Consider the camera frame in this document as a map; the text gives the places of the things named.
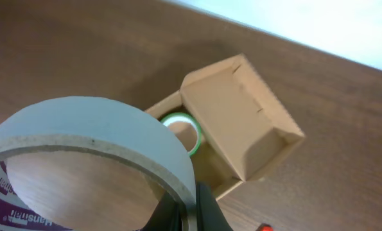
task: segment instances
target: tape roll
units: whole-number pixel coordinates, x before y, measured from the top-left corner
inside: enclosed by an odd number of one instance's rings
[[[201,131],[200,125],[192,116],[182,112],[176,112],[164,117],[164,119],[161,120],[161,123],[167,127],[170,127],[171,125],[175,123],[190,124],[195,131],[196,139],[194,141],[193,147],[191,148],[191,150],[188,151],[188,154],[189,156],[195,154],[195,152],[198,150],[199,146],[201,145],[202,131]]]
[[[0,161],[0,230],[69,230],[39,216],[18,198],[8,180],[4,161]]]
[[[110,99],[67,97],[26,107],[0,124],[0,161],[8,159],[8,168],[10,157],[58,151],[110,158],[148,175],[178,202],[184,230],[196,230],[191,160],[175,135],[152,116]],[[14,190],[20,184],[11,183]],[[40,214],[29,198],[18,196]]]

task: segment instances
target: white tape roll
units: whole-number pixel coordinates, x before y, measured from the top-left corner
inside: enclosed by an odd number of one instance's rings
[[[67,97],[26,107],[0,125],[0,160],[58,151],[111,158],[149,175],[180,205],[184,229],[196,230],[191,160],[152,116],[110,99]]]

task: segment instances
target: cardboard box flap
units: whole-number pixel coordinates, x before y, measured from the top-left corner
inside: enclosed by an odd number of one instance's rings
[[[206,139],[241,180],[258,177],[256,172],[303,137],[243,55],[188,74],[180,95]]]
[[[146,113],[150,114],[154,118],[161,119],[161,116],[166,112],[169,112],[173,108],[180,107],[182,105],[182,98],[180,97],[179,91],[176,91],[155,104],[154,106],[148,108]]]

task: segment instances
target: cardboard box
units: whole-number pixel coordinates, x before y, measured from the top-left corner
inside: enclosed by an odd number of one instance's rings
[[[187,111],[204,137],[191,157],[196,181],[219,200],[282,162],[304,134],[243,55],[189,73],[180,90],[147,110],[157,119]]]

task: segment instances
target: wood grain surface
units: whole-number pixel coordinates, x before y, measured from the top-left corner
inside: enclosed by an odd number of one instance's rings
[[[0,123],[61,96],[146,109],[190,71],[238,53],[308,139],[220,201],[233,229],[382,230],[382,72],[177,6],[0,1]]]

